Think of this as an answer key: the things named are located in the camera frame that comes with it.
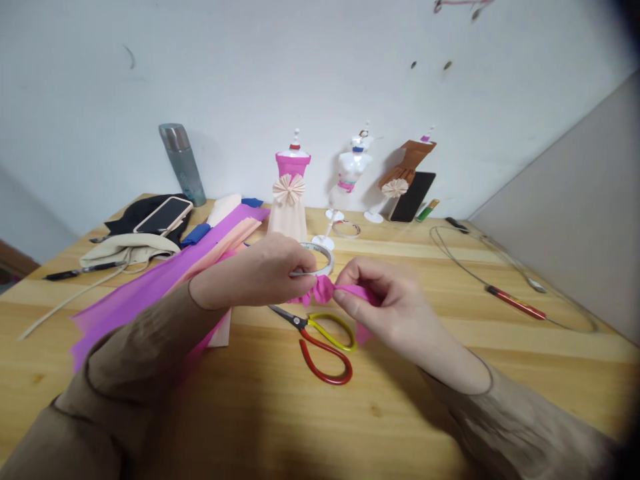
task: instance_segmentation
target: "sleeve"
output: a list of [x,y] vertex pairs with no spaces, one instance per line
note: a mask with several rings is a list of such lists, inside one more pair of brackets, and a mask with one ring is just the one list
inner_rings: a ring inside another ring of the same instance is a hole
[[182,360],[224,314],[201,309],[184,284],[102,338],[36,418],[0,480],[119,478],[123,462],[140,454],[153,406]]
[[464,395],[423,373],[469,452],[495,478],[606,478],[613,440],[487,365],[491,387]]

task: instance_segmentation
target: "hand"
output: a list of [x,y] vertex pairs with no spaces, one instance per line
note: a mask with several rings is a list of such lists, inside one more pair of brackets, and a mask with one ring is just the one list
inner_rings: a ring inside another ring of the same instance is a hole
[[196,275],[193,300],[207,310],[262,306],[301,297],[316,284],[312,275],[290,277],[297,269],[315,271],[315,257],[296,240],[270,233],[238,255]]
[[491,384],[482,361],[438,320],[408,269],[357,257],[340,272],[336,285],[362,285],[382,299],[380,307],[344,290],[334,300],[387,346],[461,393],[483,393]]

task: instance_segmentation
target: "paper rosette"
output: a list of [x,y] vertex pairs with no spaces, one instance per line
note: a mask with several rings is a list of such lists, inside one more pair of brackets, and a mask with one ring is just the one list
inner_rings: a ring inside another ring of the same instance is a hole
[[394,179],[382,186],[382,193],[387,198],[398,198],[409,190],[409,184],[404,179]]
[[273,198],[280,205],[298,203],[304,192],[305,181],[300,175],[291,180],[291,175],[286,173],[273,184]]

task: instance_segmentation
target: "tape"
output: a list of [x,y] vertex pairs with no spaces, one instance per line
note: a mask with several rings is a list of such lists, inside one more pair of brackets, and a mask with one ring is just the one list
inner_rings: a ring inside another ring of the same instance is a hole
[[326,267],[315,272],[291,272],[289,274],[290,277],[298,277],[300,275],[314,275],[315,277],[320,277],[321,275],[329,276],[330,274],[332,274],[333,266],[335,264],[335,257],[333,256],[331,250],[324,248],[322,245],[316,245],[315,243],[300,242],[300,245],[302,245],[307,250],[313,250],[321,253],[327,258],[329,264]]
[[[340,230],[338,230],[337,226],[340,224],[351,225],[355,230],[355,235],[347,235],[346,233],[343,233]],[[338,236],[342,238],[354,239],[354,238],[358,238],[358,235],[360,235],[360,226],[358,226],[357,223],[350,222],[349,220],[338,220],[334,222],[332,228],[333,228],[333,231],[336,232],[336,234],[338,234]]]

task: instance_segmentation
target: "water bottle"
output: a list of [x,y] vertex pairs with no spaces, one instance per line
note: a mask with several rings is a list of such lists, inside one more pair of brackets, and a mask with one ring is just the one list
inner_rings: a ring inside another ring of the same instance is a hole
[[160,130],[160,137],[167,149],[175,176],[180,182],[182,193],[193,202],[195,207],[204,205],[207,198],[184,126],[180,123],[163,123],[158,126],[158,130]]

